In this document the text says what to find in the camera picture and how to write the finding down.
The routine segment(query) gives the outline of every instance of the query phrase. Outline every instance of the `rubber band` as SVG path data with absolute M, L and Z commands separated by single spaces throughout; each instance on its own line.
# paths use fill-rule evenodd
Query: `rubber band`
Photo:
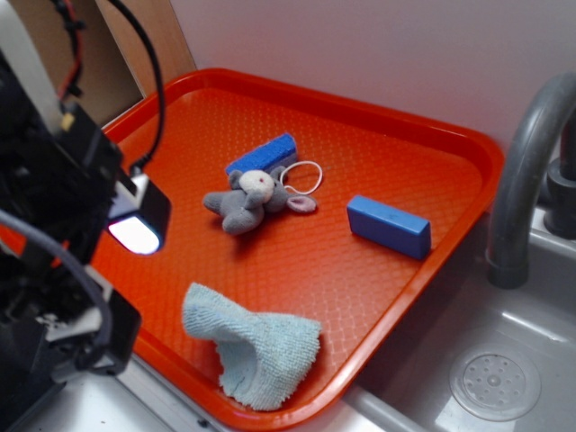
M 318 181 L 316 182 L 316 184 L 314 185 L 314 187 L 312 187 L 309 191 L 306 192 L 301 192 L 299 190 L 297 190 L 296 188 L 290 186 L 289 184 L 284 184 L 284 176 L 286 175 L 286 173 L 288 171 L 290 171 L 292 168 L 298 167 L 300 165 L 313 165 L 315 166 L 318 171 L 319 171 L 319 176 L 318 176 Z M 316 191 L 316 189 L 318 189 L 320 187 L 320 183 L 322 183 L 322 167 L 317 164 L 316 162 L 312 162 L 311 160 L 303 160 L 301 162 L 296 162 L 294 164 L 291 164 L 290 166 L 288 166 L 281 174 L 280 174 L 280 183 L 282 184 L 282 186 L 284 186 L 284 189 L 292 189 L 295 193 L 300 194 L 300 195 L 310 195 L 312 194 L 314 191 Z

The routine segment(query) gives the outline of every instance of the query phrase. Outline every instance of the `sink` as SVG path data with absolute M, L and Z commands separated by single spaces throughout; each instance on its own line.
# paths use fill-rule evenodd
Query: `sink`
M 576 243 L 532 229 L 530 276 L 492 286 L 483 218 L 355 380 L 386 431 L 573 431 Z

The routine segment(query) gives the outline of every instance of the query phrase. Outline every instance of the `textured tray surface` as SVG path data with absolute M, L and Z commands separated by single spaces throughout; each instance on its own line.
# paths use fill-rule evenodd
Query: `textured tray surface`
M 147 171 L 173 204 L 166 246 L 154 256 L 134 256 L 104 235 L 94 267 L 141 312 L 137 352 L 161 373 L 233 427 L 285 428 L 316 414 L 346 388 L 449 248 L 438 252 L 440 258 L 435 249 L 462 217 L 469 223 L 461 224 L 451 243 L 481 214 L 492 193 L 486 183 L 494 187 L 487 178 L 497 174 L 487 175 L 468 158 L 426 142 L 333 121 L 245 91 L 207 85 L 179 92 L 169 93 L 166 134 Z M 137 106 L 131 118 L 110 129 L 113 139 L 125 137 L 120 144 L 130 162 L 154 136 L 156 118 L 144 114 L 150 107 L 154 104 Z M 266 216 L 244 236 L 227 235 L 221 219 L 203 208 L 203 196 L 229 189 L 224 168 L 230 161 L 285 132 L 294 136 L 299 160 L 324 168 L 323 184 L 313 195 L 318 212 L 302 216 L 286 209 Z M 290 183 L 308 188 L 315 175 L 314 168 L 296 168 Z M 353 235 L 346 206 L 356 194 L 428 219 L 432 253 L 427 261 L 438 264 L 422 268 L 423 261 Z M 471 212 L 480 195 L 486 202 Z M 243 409 L 221 393 L 214 344 L 188 337 L 181 323 L 191 282 L 251 311 L 321 321 L 317 361 L 280 411 Z

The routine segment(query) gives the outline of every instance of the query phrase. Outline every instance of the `red wire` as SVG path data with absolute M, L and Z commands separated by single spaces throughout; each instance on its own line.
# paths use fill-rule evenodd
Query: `red wire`
M 70 19 L 72 20 L 73 23 L 75 23 L 77 21 L 76 11 L 74 10 L 74 6 L 72 5 L 72 2 L 70 0 L 64 0 L 64 4 L 66 5 L 66 8 L 68 9 Z M 64 80 L 64 82 L 60 86 L 60 89 L 58 90 L 58 99 L 60 99 L 60 100 L 64 99 L 68 95 L 68 87 L 70 86 L 70 84 L 74 80 L 74 77 L 77 75 L 78 70 L 82 66 L 82 50 L 84 47 L 83 42 L 82 42 L 82 32 L 78 28 L 76 28 L 75 33 L 76 33 L 76 44 L 77 44 L 76 45 L 76 58 L 74 59 L 74 65 L 72 66 L 72 68 L 68 72 L 66 79 Z

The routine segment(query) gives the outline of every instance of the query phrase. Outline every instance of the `blue block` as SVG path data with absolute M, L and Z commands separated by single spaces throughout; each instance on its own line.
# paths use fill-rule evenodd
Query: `blue block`
M 377 201 L 355 196 L 347 206 L 355 234 L 404 255 L 424 258 L 431 248 L 430 222 Z
M 276 167 L 288 167 L 297 160 L 296 142 L 288 133 L 255 148 L 226 167 L 230 175 L 237 169 L 245 173 L 251 169 L 261 169 L 270 173 Z

